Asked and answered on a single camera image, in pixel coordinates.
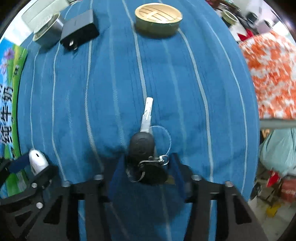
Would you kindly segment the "white earbud case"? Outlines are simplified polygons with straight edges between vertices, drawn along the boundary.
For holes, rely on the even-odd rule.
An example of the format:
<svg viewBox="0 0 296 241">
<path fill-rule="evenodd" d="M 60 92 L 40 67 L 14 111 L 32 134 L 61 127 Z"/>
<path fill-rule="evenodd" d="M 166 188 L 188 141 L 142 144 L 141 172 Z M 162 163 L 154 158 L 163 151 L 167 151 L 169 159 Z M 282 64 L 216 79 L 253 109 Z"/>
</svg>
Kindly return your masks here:
<svg viewBox="0 0 296 241">
<path fill-rule="evenodd" d="M 49 166 L 44 154 L 36 149 L 31 149 L 29 151 L 29 162 L 31 171 L 35 176 Z"/>
</svg>

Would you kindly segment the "blue milk carton box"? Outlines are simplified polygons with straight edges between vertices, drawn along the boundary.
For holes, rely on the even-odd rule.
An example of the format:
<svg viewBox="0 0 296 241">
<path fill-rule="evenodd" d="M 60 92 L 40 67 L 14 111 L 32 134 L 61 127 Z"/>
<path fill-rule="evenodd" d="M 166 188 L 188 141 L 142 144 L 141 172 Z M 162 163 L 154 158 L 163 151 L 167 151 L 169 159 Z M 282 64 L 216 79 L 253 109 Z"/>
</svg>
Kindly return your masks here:
<svg viewBox="0 0 296 241">
<path fill-rule="evenodd" d="M 27 49 L 7 39 L 1 41 L 1 157 L 15 160 L 21 156 L 17 107 L 20 79 Z"/>
</svg>

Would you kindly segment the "blue striped cloth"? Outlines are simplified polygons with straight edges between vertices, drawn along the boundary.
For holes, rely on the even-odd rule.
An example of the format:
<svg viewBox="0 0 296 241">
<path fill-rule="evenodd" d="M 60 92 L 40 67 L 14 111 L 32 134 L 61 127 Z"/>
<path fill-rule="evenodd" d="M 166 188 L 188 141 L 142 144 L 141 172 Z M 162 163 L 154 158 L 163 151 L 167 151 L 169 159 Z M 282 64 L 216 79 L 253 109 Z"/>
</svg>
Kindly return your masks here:
<svg viewBox="0 0 296 241">
<path fill-rule="evenodd" d="M 177 153 L 194 173 L 232 181 L 245 199 L 257 168 L 259 117 L 238 44 L 205 1 L 168 1 L 183 15 L 167 39 L 140 35 L 142 1 L 81 1 L 62 11 L 69 20 L 93 9 L 99 36 L 66 51 L 28 37 L 18 92 L 23 153 L 35 148 L 72 183 L 91 179 L 127 153 L 152 97 L 157 152 Z"/>
</svg>

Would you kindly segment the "black car key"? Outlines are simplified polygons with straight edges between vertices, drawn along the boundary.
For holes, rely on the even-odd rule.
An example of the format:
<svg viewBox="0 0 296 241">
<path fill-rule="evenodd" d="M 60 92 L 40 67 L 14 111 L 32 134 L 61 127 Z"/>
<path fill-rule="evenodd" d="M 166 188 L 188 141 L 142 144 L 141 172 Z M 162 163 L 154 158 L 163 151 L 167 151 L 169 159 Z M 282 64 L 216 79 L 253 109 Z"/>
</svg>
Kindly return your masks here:
<svg viewBox="0 0 296 241">
<path fill-rule="evenodd" d="M 165 166 L 169 163 L 169 152 L 156 156 L 156 142 L 151 133 L 153 98 L 145 100 L 144 113 L 139 132 L 129 142 L 128 157 L 125 160 L 126 174 L 132 183 L 161 185 L 168 179 Z"/>
</svg>

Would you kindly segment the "gold round tin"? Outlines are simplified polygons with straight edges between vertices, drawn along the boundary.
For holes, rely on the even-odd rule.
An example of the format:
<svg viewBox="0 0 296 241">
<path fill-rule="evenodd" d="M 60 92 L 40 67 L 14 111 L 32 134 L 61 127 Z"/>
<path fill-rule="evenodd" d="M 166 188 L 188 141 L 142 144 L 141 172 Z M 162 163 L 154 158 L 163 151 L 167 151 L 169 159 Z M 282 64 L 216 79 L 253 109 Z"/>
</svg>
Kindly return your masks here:
<svg viewBox="0 0 296 241">
<path fill-rule="evenodd" d="M 163 3 L 142 4 L 134 14 L 136 30 L 156 38 L 173 36 L 183 19 L 177 8 Z"/>
</svg>

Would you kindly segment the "green round pot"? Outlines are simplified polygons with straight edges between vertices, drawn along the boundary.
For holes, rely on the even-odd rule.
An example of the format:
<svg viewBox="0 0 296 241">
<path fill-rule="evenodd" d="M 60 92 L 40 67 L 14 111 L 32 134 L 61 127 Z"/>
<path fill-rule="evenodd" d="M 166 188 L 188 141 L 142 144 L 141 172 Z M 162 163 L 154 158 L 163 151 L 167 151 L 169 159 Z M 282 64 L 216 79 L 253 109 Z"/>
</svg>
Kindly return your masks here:
<svg viewBox="0 0 296 241">
<path fill-rule="evenodd" d="M 236 25 L 237 23 L 239 23 L 238 18 L 233 13 L 231 13 L 226 9 L 222 11 L 221 18 L 224 21 L 224 23 L 227 25 L 227 27 L 230 27 L 232 25 Z"/>
</svg>

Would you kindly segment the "orange white floral cloth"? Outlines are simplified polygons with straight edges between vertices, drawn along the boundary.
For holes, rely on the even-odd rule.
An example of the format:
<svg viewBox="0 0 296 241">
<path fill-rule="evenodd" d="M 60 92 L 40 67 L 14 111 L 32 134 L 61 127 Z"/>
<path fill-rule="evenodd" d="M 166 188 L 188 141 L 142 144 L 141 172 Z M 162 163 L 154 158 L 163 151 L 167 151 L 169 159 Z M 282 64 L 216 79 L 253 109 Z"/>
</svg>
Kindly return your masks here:
<svg viewBox="0 0 296 241">
<path fill-rule="evenodd" d="M 261 119 L 295 119 L 295 44 L 274 31 L 242 41 Z"/>
</svg>

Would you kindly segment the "light green fabric bundle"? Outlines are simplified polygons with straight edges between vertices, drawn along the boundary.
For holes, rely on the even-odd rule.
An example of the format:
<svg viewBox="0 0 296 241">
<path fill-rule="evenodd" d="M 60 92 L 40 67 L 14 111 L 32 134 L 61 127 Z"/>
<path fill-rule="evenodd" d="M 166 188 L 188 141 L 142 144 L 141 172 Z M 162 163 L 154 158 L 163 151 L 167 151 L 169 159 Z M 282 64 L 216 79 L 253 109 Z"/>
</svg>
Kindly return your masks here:
<svg viewBox="0 0 296 241">
<path fill-rule="evenodd" d="M 268 170 L 295 176 L 295 128 L 273 130 L 259 146 L 259 159 Z"/>
</svg>

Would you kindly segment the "grey power adapter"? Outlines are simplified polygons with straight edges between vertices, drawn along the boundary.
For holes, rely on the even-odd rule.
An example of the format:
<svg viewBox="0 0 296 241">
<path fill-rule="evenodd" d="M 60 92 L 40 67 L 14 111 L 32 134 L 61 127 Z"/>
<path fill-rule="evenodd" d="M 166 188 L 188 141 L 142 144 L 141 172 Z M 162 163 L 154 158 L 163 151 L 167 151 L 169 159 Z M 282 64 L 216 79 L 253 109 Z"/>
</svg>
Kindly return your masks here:
<svg viewBox="0 0 296 241">
<path fill-rule="evenodd" d="M 98 20 L 93 9 L 89 9 L 63 25 L 60 44 L 69 51 L 75 50 L 98 36 Z"/>
</svg>

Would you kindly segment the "silver tin with strainer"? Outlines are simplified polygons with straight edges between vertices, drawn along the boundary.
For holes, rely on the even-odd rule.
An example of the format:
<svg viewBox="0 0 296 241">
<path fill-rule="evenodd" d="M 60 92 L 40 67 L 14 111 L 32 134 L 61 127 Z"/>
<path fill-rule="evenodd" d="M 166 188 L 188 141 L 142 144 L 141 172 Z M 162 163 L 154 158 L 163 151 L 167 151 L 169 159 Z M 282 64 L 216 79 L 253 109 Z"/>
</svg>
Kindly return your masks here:
<svg viewBox="0 0 296 241">
<path fill-rule="evenodd" d="M 60 41 L 64 23 L 61 13 L 48 15 L 34 30 L 33 42 L 44 49 L 53 47 Z"/>
</svg>

